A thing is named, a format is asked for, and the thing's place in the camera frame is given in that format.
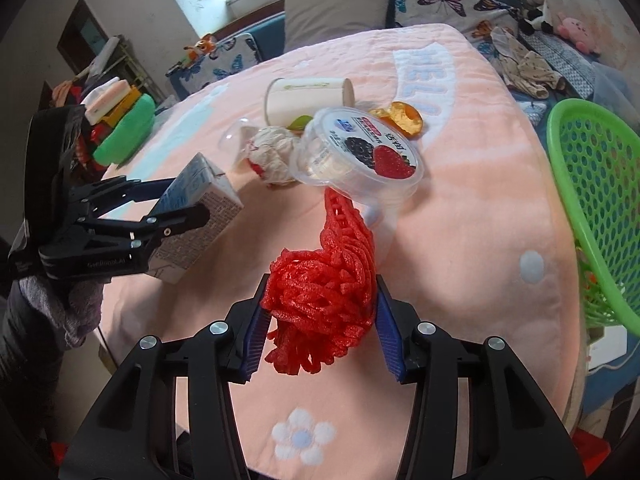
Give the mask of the beige patterned clothing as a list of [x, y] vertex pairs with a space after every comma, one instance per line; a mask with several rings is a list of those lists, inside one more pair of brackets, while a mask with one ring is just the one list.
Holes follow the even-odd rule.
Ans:
[[563, 91], [564, 77], [537, 52], [527, 49], [510, 29], [496, 27], [490, 34], [497, 52], [500, 74], [506, 85], [537, 100], [548, 99], [550, 91]]

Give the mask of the red foam fruit net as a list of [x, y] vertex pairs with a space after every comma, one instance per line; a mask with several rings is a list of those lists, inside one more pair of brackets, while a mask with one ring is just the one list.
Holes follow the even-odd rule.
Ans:
[[361, 344], [375, 318], [373, 234], [352, 200], [324, 190], [315, 250], [282, 250], [270, 264], [262, 308], [277, 321], [266, 355], [279, 374], [317, 374]]

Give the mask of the right butterfly pillow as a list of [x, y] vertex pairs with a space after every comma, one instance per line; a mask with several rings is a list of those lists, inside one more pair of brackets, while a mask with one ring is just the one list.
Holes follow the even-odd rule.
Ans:
[[446, 24], [480, 41], [495, 28], [518, 31], [518, 10], [498, 0], [395, 0], [395, 23], [400, 27]]

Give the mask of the green plastic basket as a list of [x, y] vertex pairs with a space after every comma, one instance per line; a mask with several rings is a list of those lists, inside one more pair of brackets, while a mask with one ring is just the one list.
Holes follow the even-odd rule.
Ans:
[[606, 108], [566, 99], [547, 122], [552, 174], [574, 233], [589, 327], [639, 333], [639, 136]]

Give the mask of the clear plastic dome lid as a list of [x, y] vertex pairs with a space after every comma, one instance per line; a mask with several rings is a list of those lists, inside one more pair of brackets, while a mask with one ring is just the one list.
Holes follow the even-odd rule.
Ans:
[[259, 128], [249, 119], [242, 117], [222, 134], [218, 141], [218, 150], [229, 165], [235, 165], [244, 158], [247, 145], [258, 130]]

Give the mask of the stacked boxes pile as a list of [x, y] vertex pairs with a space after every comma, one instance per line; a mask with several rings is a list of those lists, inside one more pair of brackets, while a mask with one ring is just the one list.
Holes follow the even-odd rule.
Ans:
[[136, 86], [131, 87], [126, 79], [114, 77], [91, 90], [81, 104], [90, 125], [104, 122], [114, 128], [141, 97], [142, 93]]

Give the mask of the white milk carton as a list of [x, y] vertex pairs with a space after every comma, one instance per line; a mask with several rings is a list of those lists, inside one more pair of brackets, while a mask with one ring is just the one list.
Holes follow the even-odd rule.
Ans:
[[163, 227], [146, 273], [178, 283], [242, 208], [224, 171], [203, 154], [194, 155], [149, 212], [174, 223]]

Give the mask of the cream paper cup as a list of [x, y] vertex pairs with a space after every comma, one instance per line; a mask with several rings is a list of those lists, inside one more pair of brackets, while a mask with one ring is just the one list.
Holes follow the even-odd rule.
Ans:
[[268, 126], [288, 127], [299, 117], [341, 106], [355, 106], [355, 90], [348, 78], [278, 78], [266, 90], [264, 117]]

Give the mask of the white red wrapper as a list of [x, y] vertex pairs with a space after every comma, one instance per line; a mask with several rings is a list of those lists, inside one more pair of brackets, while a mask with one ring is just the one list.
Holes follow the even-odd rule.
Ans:
[[298, 142], [299, 136], [287, 128], [260, 128], [247, 143], [247, 162], [266, 185], [289, 185], [295, 181], [290, 157]]

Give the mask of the orange fox plush toy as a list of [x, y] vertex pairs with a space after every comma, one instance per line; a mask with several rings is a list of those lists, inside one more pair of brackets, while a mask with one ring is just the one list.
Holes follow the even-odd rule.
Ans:
[[206, 34], [201, 37], [194, 46], [185, 46], [183, 50], [186, 51], [186, 64], [191, 64], [197, 61], [202, 56], [213, 52], [216, 48], [215, 37], [213, 34]]

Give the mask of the orange jelly cup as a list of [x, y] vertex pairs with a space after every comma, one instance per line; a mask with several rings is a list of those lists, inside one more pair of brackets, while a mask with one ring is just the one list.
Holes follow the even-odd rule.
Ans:
[[369, 113], [395, 128], [408, 139], [418, 138], [424, 129], [424, 121], [420, 113], [405, 102], [394, 101], [388, 107], [372, 108]]

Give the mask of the clear yogurt cup berries label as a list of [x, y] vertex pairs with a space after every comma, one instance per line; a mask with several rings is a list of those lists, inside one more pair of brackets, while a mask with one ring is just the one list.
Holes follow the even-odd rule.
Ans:
[[292, 177], [329, 186], [358, 203], [395, 207], [424, 177], [413, 144], [380, 118], [352, 107], [318, 110], [292, 151]]

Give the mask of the butterfly pillow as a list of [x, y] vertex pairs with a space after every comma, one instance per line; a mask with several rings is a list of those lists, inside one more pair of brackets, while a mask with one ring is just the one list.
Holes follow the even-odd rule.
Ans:
[[400, 27], [446, 24], [480, 41], [495, 28], [518, 31], [518, 10], [498, 0], [395, 0], [395, 23]]
[[209, 84], [241, 73], [262, 62], [257, 42], [249, 32], [224, 40], [213, 52], [206, 54], [191, 64], [186, 58], [172, 66], [166, 76], [176, 96], [184, 100]]

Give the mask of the blue sofa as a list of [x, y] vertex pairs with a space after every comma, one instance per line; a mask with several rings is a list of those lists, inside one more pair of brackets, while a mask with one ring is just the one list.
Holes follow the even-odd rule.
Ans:
[[285, 33], [283, 13], [273, 16], [272, 18], [266, 18], [249, 28], [241, 30], [233, 36], [239, 35], [241, 32], [249, 32], [254, 37], [259, 52], [262, 55], [262, 62], [277, 58], [284, 51]]

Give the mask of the grey patterned cloth strip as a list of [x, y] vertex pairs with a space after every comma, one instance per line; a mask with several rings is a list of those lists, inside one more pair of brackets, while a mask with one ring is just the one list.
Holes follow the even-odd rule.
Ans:
[[545, 32], [534, 32], [533, 35], [521, 36], [529, 49], [540, 54], [573, 88], [582, 99], [593, 96], [596, 75], [588, 58], [585, 58], [574, 47], [554, 35]]

